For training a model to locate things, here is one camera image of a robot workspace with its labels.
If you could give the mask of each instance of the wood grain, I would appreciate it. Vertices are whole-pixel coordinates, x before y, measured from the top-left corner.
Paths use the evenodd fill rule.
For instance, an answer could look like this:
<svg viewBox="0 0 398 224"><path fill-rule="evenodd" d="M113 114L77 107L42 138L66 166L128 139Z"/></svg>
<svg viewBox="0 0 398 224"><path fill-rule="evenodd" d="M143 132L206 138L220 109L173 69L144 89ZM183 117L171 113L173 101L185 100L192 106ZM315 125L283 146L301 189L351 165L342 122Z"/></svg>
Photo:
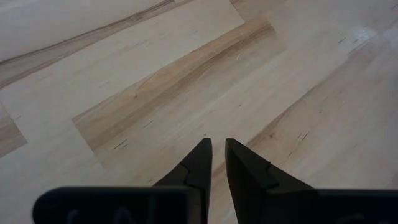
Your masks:
<svg viewBox="0 0 398 224"><path fill-rule="evenodd" d="M134 24L148 20L189 1L191 0L184 0L176 3L173 0L165 0L125 19L100 27L72 39L68 39L59 44L2 61L0 62L0 89L30 75L31 73L48 67L49 65L58 62L61 59L94 44L95 42L107 38L112 34L131 27Z"/></svg>
<svg viewBox="0 0 398 224"><path fill-rule="evenodd" d="M0 90L27 139L0 158L0 222L30 223L54 187L152 185L204 136L209 223L236 223L225 138L317 187L396 187L398 0L246 2L252 17L229 0L193 0ZM179 60L240 25L248 36ZM109 130L119 134L98 139Z"/></svg>
<svg viewBox="0 0 398 224"><path fill-rule="evenodd" d="M137 120L154 111L159 105L166 104L198 78L209 76L210 67L221 62L236 63L241 55L244 57L240 52L243 48L253 42L257 42L258 47L261 42L259 39L271 35L274 35L274 30L266 20L247 22L90 108L75 117L73 122L88 145L95 151L127 130ZM267 50L271 54L275 52L272 47Z"/></svg>
<svg viewBox="0 0 398 224"><path fill-rule="evenodd" d="M0 158L26 144L26 139L0 105Z"/></svg>
<svg viewBox="0 0 398 224"><path fill-rule="evenodd" d="M315 186L398 187L398 54L381 34L349 57L248 146Z"/></svg>

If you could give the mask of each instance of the black plastic part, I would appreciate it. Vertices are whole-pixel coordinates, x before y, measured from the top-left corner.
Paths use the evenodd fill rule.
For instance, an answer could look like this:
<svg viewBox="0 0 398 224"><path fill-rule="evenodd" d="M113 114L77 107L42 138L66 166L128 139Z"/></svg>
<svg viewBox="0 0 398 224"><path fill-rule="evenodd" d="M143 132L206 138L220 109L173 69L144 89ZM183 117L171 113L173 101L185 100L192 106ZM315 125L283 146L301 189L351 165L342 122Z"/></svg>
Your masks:
<svg viewBox="0 0 398 224"><path fill-rule="evenodd" d="M204 138L172 171L154 185L185 185L200 190L203 223L207 223L210 204L212 160L211 139Z"/></svg>
<svg viewBox="0 0 398 224"><path fill-rule="evenodd" d="M35 203L36 224L205 224L211 186L210 139L203 139L153 187L65 187Z"/></svg>
<svg viewBox="0 0 398 224"><path fill-rule="evenodd" d="M36 224L179 223L199 224L200 192L190 187L65 187L35 203Z"/></svg>
<svg viewBox="0 0 398 224"><path fill-rule="evenodd" d="M398 191L314 189L234 139L226 170L240 224L398 223Z"/></svg>

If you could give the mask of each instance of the dark wood streak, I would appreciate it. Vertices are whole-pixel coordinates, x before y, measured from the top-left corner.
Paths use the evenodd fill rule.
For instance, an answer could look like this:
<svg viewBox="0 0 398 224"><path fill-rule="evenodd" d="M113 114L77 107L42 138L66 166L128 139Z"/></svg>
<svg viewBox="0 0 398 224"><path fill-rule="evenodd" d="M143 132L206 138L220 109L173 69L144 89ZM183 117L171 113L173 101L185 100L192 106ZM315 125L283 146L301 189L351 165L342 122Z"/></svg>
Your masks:
<svg viewBox="0 0 398 224"><path fill-rule="evenodd" d="M347 83L349 82L356 82L359 80L359 78L352 78L355 76L360 77L363 73L363 70L365 69L366 65L370 64L375 56L379 54L379 51L381 51L382 45L381 44L375 44L374 42L378 43L377 41L377 36L373 37L372 39L369 39L366 41L364 44L360 45L357 49L352 51L350 54L349 60L347 60L343 65L338 67L333 73L331 73L326 79L324 79L322 82L319 84L315 85L311 90L309 90L306 94L304 94L299 100L297 100L295 103L293 103L290 107L288 107L283 113L278 115L271 123L269 123L262 131L260 131L257 135L255 135L250 141L245 144L248 148L253 150L254 152L260 154L261 156L264 156L264 151L267 150L283 150L286 155L282 158L280 158L279 162L273 162L276 166L283 166L291 157L292 154L300 150L299 145L301 145L310 133L310 131L307 132L302 132L299 134L299 136L296 139L287 139L286 138L286 129L289 128L290 125L294 122L295 125L300 126L303 129L311 127L311 123L314 123L317 119L311 117L311 119L306 118L305 116L321 116L318 112L317 109L312 109L312 108L319 108L319 105L325 104L326 100L330 100L329 96L333 96L333 91L331 92L332 95L328 95L326 97L320 97L320 100L318 99L317 104L313 104L311 106L306 106L308 101L314 102L315 96L320 95L322 92L321 90L337 90L337 93L334 93L335 95L341 94L341 85L348 85ZM344 82L337 82L339 78L342 79L344 77L345 81ZM306 111L309 112L307 109L311 108L312 110L316 111L311 113L310 115L303 115L303 114L297 114L298 110L301 111ZM306 125L298 125L299 121L305 121L304 124ZM270 138L270 133L272 133L273 136L278 136L278 132L281 130L284 133L285 137L283 140L280 139L272 139ZM302 139L299 139L300 136L302 136L303 133L306 133ZM273 141L280 141L277 145L282 145L282 149L274 149L270 148L272 147L272 142ZM287 141L298 141L299 143L294 144L294 145L289 145ZM226 166L225 162L222 163L220 166L217 168L213 169L213 176L214 175L219 175L220 173L226 172Z"/></svg>
<svg viewBox="0 0 398 224"><path fill-rule="evenodd" d="M97 28L72 39L65 40L58 44L36 50L28 54L4 60L0 62L0 89L36 71L48 67L63 58L90 46L91 44L103 40L112 34L127 29L128 27L148 20L189 1L191 0L176 3L174 0L164 0L148 9L137 12L110 25Z"/></svg>
<svg viewBox="0 0 398 224"><path fill-rule="evenodd" d="M145 115L183 93L191 83L207 76L206 71L222 58L238 54L245 46L270 31L273 32L273 28L267 21L243 24L130 86L117 96L90 108L83 115L75 117L73 122L95 151ZM117 103L113 102L117 108L111 114L102 114L103 105L112 107L109 101L115 101L115 97L119 98Z"/></svg>

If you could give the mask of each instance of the wooden floor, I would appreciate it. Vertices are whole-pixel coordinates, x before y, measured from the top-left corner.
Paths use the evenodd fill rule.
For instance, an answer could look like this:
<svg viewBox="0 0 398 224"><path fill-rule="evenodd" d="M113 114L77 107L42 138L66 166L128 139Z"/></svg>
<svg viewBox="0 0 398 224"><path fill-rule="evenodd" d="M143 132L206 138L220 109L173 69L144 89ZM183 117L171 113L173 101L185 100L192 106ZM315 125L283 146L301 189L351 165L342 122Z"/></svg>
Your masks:
<svg viewBox="0 0 398 224"><path fill-rule="evenodd" d="M152 185L224 140L314 187L398 188L398 0L165 0L0 63L0 223L64 185Z"/></svg>

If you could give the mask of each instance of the black plastic claw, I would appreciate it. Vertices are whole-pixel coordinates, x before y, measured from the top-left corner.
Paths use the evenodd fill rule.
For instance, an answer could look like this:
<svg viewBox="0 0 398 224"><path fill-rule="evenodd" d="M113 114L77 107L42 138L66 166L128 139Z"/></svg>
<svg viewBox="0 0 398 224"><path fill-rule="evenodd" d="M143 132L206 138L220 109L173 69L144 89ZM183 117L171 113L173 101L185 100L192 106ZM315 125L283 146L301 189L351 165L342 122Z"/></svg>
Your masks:
<svg viewBox="0 0 398 224"><path fill-rule="evenodd" d="M211 165L213 150L211 139L202 139L197 146L165 177L154 186L185 185L201 192L202 216L207 220L210 204Z"/></svg>

